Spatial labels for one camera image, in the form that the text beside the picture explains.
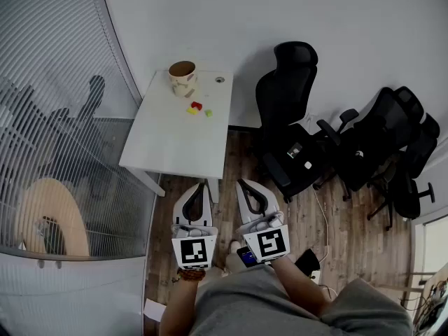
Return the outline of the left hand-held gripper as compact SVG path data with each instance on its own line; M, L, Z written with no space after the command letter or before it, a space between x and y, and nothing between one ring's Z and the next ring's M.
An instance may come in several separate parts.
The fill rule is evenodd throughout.
M177 265L182 270L211 269L218 228L208 227L212 216L207 184L197 183L182 194L174 205L174 222L171 242Z

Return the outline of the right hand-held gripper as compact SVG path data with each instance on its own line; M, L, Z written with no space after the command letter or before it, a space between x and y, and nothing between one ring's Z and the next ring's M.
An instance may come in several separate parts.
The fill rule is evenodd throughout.
M244 224L237 231L256 262L266 263L287 256L291 251L288 226L284 224L284 214L279 211L275 194L255 181L242 178L236 182L236 191Z

